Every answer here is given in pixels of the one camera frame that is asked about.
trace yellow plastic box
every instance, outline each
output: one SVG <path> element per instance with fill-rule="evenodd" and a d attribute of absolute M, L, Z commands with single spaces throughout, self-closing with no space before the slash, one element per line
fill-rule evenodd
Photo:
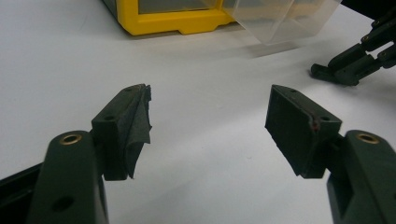
<path fill-rule="evenodd" d="M 223 0 L 104 0 L 120 25 L 132 35 L 180 31 L 209 32 L 233 21 Z"/>

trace black plastic part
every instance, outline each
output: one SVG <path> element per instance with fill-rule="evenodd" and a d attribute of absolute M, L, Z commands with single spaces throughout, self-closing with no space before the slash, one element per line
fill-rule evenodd
<path fill-rule="evenodd" d="M 108 223 L 99 153 L 87 132 L 55 137 L 49 143 L 26 223 Z"/>
<path fill-rule="evenodd" d="M 341 4 L 373 20 L 382 17 L 390 8 L 396 6 L 392 0 L 343 0 Z"/>
<path fill-rule="evenodd" d="M 395 152 L 381 137 L 363 131 L 349 131 L 343 143 L 350 183 L 329 179 L 334 223 L 396 223 Z"/>
<path fill-rule="evenodd" d="M 41 163 L 0 181 L 1 223 L 25 223 L 40 168 Z"/>
<path fill-rule="evenodd" d="M 372 23 L 373 29 L 350 49 L 334 57 L 328 67 L 313 64 L 311 76 L 336 84 L 356 86 L 359 80 L 369 76 L 381 67 L 396 65 L 396 47 L 393 45 L 381 51 L 377 58 L 366 53 L 396 40 L 396 7 Z"/>
<path fill-rule="evenodd" d="M 328 145 L 341 120 L 298 91 L 273 85 L 265 128 L 303 178 L 322 178 Z"/>
<path fill-rule="evenodd" d="M 150 86 L 120 91 L 92 120 L 92 136 L 105 152 L 105 180 L 134 176 L 143 143 L 149 143 Z"/>

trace black bracket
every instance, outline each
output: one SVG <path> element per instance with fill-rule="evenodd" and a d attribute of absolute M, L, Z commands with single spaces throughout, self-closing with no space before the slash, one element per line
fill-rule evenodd
<path fill-rule="evenodd" d="M 330 60 L 328 66 L 314 64 L 313 78 L 356 86 L 359 80 L 369 76 L 381 67 L 391 68 L 396 64 L 396 46 L 392 45 L 378 53 L 375 59 L 366 51 L 373 51 L 396 40 L 396 7 L 372 23 L 372 31 L 357 44 Z"/>
<path fill-rule="evenodd" d="M 296 175 L 328 181 L 336 224 L 396 223 L 396 154 L 383 138 L 338 132 L 341 120 L 300 92 L 273 86 L 265 128 Z"/>
<path fill-rule="evenodd" d="M 2 223 L 108 223 L 105 180 L 134 176 L 149 143 L 150 86 L 126 88 L 92 120 L 92 130 L 63 133 L 44 162 L 0 181 Z"/>

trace yellow container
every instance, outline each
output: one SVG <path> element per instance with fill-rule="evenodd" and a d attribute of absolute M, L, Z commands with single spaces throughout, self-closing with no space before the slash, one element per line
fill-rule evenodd
<path fill-rule="evenodd" d="M 104 0 L 104 2 L 120 25 L 131 35 L 167 31 L 180 31 L 183 35 L 189 35 L 213 31 L 219 25 L 233 21 L 233 18 L 222 9 L 223 0 L 217 0 L 211 8 L 186 8 L 180 11 L 152 13 L 139 13 L 138 0 Z"/>

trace white table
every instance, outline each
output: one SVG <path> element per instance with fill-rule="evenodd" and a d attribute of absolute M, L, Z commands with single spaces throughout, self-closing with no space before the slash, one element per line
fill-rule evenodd
<path fill-rule="evenodd" d="M 264 129 L 272 84 L 396 147 L 395 69 L 357 87 L 308 75 L 370 31 L 339 7 L 297 49 L 268 50 L 237 24 L 130 36 L 99 0 L 0 2 L 0 178 L 43 161 L 49 141 L 91 129 L 121 89 L 146 83 L 151 145 L 134 180 L 106 182 L 110 223 L 332 223 L 327 176 L 303 180 Z"/>

